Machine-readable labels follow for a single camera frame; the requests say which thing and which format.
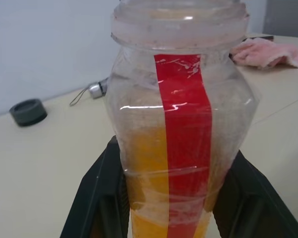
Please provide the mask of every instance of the pink towel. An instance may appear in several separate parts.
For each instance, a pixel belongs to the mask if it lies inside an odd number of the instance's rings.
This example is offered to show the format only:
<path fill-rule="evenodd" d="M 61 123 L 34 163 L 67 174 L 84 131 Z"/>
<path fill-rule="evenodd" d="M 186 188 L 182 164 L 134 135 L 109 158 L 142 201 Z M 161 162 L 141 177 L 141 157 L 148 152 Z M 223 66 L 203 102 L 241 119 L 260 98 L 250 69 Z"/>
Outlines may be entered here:
<path fill-rule="evenodd" d="M 274 67 L 277 64 L 289 64 L 298 68 L 298 48 L 293 45 L 276 44 L 256 38 L 247 39 L 230 52 L 239 65 L 249 65 L 258 68 Z"/>

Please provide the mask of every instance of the red stripe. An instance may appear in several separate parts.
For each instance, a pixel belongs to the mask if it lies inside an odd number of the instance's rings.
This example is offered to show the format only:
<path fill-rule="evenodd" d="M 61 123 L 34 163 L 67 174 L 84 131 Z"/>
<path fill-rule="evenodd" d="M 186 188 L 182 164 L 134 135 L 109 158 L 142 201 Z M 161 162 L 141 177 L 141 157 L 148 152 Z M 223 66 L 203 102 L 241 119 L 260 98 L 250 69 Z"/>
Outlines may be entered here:
<path fill-rule="evenodd" d="M 200 55 L 156 55 L 169 169 L 168 238 L 192 238 L 210 168 L 212 111 Z"/>

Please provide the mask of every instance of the black bottle cap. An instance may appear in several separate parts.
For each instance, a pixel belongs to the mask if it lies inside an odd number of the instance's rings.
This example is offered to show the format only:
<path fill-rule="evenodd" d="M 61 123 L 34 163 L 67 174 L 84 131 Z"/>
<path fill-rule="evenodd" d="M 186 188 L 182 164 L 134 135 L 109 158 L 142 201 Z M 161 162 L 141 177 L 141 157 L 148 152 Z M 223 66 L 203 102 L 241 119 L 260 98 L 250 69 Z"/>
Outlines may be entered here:
<path fill-rule="evenodd" d="M 47 113 L 39 99 L 30 99 L 18 103 L 10 109 L 10 113 L 19 126 L 29 126 L 44 120 Z"/>

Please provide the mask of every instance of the beige table surface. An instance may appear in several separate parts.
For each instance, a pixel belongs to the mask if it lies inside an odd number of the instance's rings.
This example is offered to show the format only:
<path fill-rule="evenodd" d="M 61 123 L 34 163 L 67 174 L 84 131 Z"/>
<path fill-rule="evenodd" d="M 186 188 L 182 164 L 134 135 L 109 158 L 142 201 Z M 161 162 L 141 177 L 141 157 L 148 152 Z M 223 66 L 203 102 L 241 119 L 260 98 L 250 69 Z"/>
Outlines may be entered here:
<path fill-rule="evenodd" d="M 262 99 L 241 150 L 298 219 L 298 69 L 240 70 Z M 45 102 L 48 117 L 32 127 L 0 116 L 0 238 L 59 237 L 81 178 L 114 135 L 103 99 L 86 94 L 70 108 L 76 94 Z M 212 221 L 208 238 L 218 237 Z"/>

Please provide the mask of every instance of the clear plastic bottle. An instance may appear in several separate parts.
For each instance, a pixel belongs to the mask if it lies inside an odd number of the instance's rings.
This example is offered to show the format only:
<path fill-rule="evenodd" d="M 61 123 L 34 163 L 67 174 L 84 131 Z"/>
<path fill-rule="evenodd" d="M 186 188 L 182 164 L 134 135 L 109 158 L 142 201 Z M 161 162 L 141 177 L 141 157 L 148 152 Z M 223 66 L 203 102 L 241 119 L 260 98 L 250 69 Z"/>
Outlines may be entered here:
<path fill-rule="evenodd" d="M 107 108 L 121 149 L 134 238 L 203 238 L 258 100 L 228 57 L 238 0 L 122 0 Z"/>

